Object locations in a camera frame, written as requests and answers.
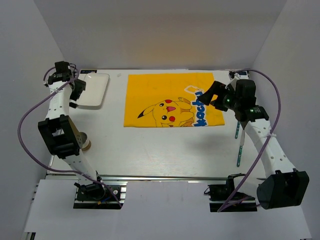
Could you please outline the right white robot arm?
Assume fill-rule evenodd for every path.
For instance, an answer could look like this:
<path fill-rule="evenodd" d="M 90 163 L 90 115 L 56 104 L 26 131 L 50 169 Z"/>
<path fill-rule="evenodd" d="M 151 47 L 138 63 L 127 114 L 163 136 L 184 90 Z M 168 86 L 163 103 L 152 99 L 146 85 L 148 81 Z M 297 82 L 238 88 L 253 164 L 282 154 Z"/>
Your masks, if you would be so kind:
<path fill-rule="evenodd" d="M 265 210 L 299 206 L 310 182 L 308 174 L 297 170 L 282 150 L 266 110 L 256 104 L 255 93 L 253 80 L 240 79 L 235 86 L 214 81 L 198 97 L 204 105 L 225 112 L 234 111 L 258 152 L 246 174 L 228 176 L 229 184 L 225 187 L 228 197 L 219 212 L 233 205 L 233 200 L 243 194 L 258 200 Z"/>

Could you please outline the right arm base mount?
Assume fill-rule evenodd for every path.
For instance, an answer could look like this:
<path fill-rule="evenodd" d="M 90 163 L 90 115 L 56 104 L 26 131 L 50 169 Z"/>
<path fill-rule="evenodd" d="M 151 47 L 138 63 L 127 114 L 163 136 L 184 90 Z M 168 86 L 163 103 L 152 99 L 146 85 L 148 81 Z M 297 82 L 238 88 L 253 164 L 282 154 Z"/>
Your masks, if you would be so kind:
<path fill-rule="evenodd" d="M 243 177 L 243 173 L 229 175 L 224 184 L 210 184 L 203 192 L 205 196 L 209 196 L 209 208 L 211 213 L 217 213 L 218 209 L 223 205 L 223 202 L 235 189 L 234 179 Z M 239 200 L 243 201 L 234 203 L 223 210 L 223 212 L 257 212 L 258 207 L 254 197 L 250 197 L 242 192 L 237 192 L 231 199 L 232 202 Z"/>

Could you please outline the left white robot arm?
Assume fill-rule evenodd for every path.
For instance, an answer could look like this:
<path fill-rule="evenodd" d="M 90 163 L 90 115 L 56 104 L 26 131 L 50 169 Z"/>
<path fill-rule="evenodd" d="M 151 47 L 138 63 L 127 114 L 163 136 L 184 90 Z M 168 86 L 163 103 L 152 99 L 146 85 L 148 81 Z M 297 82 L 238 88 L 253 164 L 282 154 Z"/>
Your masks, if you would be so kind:
<path fill-rule="evenodd" d="M 91 142 L 69 116 L 70 108 L 77 108 L 76 101 L 86 89 L 86 83 L 78 79 L 76 67 L 69 62 L 55 62 L 53 69 L 55 72 L 45 83 L 50 91 L 48 112 L 45 119 L 38 123 L 38 130 L 50 154 L 67 163 L 77 175 L 76 186 L 90 185 L 88 193 L 99 200 L 105 196 L 106 187 L 98 182 L 98 172 L 83 153 Z"/>

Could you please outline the cup with wooden base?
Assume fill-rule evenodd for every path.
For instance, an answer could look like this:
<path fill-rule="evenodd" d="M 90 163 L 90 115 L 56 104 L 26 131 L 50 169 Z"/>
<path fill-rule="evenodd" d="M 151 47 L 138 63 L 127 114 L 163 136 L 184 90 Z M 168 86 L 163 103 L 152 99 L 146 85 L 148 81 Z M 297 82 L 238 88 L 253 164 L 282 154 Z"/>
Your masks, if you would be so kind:
<path fill-rule="evenodd" d="M 80 136 L 81 136 L 81 142 L 82 142 L 81 150 L 83 152 L 89 150 L 92 144 L 88 135 L 85 132 L 80 132 Z"/>

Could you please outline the white rectangular plate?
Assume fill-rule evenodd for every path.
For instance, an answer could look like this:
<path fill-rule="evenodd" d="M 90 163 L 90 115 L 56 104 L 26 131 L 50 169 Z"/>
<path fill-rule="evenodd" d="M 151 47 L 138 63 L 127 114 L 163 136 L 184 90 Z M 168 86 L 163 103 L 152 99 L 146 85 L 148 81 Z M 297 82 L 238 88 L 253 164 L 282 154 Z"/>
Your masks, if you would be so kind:
<path fill-rule="evenodd" d="M 78 108 L 87 110 L 100 109 L 103 105 L 110 75 L 91 72 L 81 74 L 79 79 L 86 83 L 86 87 L 76 101 Z"/>

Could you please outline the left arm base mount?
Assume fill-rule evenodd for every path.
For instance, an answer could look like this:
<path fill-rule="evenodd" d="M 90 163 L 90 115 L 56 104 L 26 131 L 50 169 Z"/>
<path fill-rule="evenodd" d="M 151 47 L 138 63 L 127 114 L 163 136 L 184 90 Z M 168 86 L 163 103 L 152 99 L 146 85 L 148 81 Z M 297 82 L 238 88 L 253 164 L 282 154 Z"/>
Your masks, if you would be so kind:
<path fill-rule="evenodd" d="M 121 197 L 122 185 L 74 184 L 77 188 L 73 203 L 74 209 L 81 210 L 120 210 L 124 204 Z"/>

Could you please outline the yellow printed cloth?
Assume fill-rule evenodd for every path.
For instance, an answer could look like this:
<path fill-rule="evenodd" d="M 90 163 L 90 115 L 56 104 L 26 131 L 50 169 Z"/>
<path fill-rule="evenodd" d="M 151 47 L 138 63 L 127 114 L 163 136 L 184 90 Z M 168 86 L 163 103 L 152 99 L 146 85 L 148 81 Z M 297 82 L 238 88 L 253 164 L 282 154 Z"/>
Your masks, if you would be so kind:
<path fill-rule="evenodd" d="M 124 127 L 223 126 L 223 113 L 198 100 L 214 80 L 211 72 L 129 75 Z"/>

